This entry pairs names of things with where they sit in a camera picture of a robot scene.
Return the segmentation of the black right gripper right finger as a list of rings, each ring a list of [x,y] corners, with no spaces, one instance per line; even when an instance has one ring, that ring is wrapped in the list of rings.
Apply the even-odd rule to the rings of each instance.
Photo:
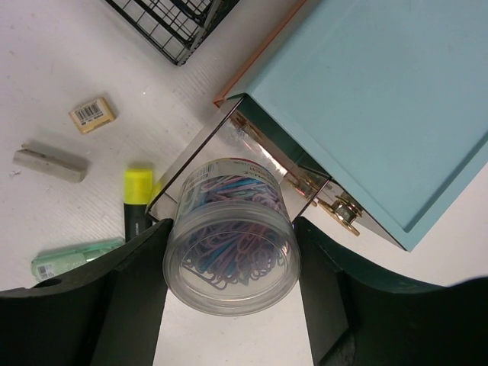
[[[487,280],[450,287],[385,269],[294,221],[316,365],[485,365]]]

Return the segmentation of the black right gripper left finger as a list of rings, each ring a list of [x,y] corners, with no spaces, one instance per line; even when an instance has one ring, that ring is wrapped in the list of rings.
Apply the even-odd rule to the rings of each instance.
[[[1,293],[3,365],[151,365],[171,219],[32,288]]]

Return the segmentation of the clear jar of paper clips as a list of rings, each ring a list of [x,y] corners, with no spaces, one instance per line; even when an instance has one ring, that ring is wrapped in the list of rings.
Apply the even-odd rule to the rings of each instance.
[[[229,188],[184,183],[162,265],[169,290],[216,316],[244,316],[284,299],[300,276],[300,250],[281,193],[226,176]]]

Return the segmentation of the clear drawer with gold knob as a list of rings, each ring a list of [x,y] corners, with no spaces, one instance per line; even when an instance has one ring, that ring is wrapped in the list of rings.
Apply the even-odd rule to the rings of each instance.
[[[357,236],[353,223],[363,210],[335,179],[248,95],[218,107],[211,122],[155,183],[146,213],[153,221],[175,217],[178,196],[186,181],[205,190],[228,189],[226,176],[264,183],[281,193],[291,219],[310,206],[320,207],[346,231]]]

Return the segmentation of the green correction tape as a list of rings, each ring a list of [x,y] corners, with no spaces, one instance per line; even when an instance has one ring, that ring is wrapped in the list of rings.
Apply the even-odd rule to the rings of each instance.
[[[85,265],[124,243],[125,239],[117,237],[40,252],[30,263],[31,274],[41,282]]]

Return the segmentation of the yellow highlighter marker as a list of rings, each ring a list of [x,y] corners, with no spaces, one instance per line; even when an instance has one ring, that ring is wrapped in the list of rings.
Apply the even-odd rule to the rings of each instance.
[[[132,165],[124,171],[124,234],[125,241],[136,238],[153,225],[146,214],[153,189],[153,171]]]

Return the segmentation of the grey worn eraser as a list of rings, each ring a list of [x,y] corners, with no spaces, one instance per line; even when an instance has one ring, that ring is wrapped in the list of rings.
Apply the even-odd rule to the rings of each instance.
[[[14,152],[12,162],[31,171],[75,184],[85,179],[90,167],[90,162],[85,157],[35,140],[23,143]]]

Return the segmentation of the beige eraser with barcode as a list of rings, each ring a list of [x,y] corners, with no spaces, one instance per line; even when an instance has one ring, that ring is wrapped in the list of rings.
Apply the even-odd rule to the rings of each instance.
[[[116,120],[103,97],[85,103],[69,112],[69,117],[81,134],[87,134]]]

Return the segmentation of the blue orange drawer box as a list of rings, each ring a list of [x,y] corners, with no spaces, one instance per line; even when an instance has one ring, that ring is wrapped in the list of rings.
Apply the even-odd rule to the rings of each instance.
[[[487,162],[487,3],[302,1],[243,95],[412,250]]]

